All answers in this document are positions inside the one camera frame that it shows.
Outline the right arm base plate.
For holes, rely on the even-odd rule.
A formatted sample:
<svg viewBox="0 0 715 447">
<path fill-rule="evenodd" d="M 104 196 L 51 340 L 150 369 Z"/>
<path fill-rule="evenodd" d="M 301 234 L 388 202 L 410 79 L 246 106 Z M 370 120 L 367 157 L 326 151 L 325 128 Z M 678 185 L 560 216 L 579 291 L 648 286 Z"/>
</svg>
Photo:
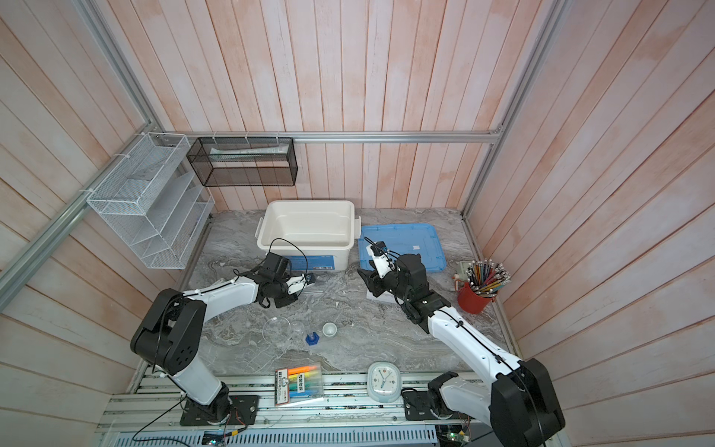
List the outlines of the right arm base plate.
<svg viewBox="0 0 715 447">
<path fill-rule="evenodd" d="M 405 418 L 409 421 L 448 420 L 471 416 L 488 418 L 484 396 L 467 389 L 447 387 L 437 393 L 402 389 Z"/>
</svg>

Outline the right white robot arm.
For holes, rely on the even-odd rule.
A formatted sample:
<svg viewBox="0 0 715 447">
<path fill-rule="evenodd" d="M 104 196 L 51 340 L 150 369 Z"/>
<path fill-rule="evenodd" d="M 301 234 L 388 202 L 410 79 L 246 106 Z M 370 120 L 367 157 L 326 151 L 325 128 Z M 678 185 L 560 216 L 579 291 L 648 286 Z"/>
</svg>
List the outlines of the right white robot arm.
<svg viewBox="0 0 715 447">
<path fill-rule="evenodd" d="M 480 385 L 456 372 L 428 384 L 432 415 L 467 415 L 489 425 L 505 446 L 542 446 L 566 425 L 547 368 L 499 348 L 472 327 L 447 299 L 431 289 L 418 254 L 392 260 L 372 258 L 359 275 L 375 299 L 395 302 L 407 319 L 443 342 L 480 378 Z"/>
</svg>

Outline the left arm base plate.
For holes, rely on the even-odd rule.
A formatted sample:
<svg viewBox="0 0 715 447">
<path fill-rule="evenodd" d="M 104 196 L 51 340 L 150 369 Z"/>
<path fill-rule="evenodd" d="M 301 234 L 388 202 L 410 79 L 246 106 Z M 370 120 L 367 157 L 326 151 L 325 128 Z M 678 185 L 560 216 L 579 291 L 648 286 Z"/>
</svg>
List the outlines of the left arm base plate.
<svg viewBox="0 0 715 447">
<path fill-rule="evenodd" d="M 259 400 L 258 395 L 219 395 L 215 402 L 200 405 L 187 399 L 180 426 L 250 426 L 255 423 Z"/>
</svg>

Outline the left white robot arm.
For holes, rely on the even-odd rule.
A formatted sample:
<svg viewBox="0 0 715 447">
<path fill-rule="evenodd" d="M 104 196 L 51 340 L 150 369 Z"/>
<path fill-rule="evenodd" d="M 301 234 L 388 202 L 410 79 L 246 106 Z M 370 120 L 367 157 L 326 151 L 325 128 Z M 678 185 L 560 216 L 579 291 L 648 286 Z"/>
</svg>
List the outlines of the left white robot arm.
<svg viewBox="0 0 715 447">
<path fill-rule="evenodd" d="M 189 402 L 222 409 L 229 404 L 227 386 L 198 356 L 204 324 L 244 305 L 286 307 L 314 282 L 314 274 L 294 271 L 289 258 L 268 253 L 257 266 L 207 288 L 163 290 L 134 333 L 130 350 L 167 374 Z"/>
</svg>

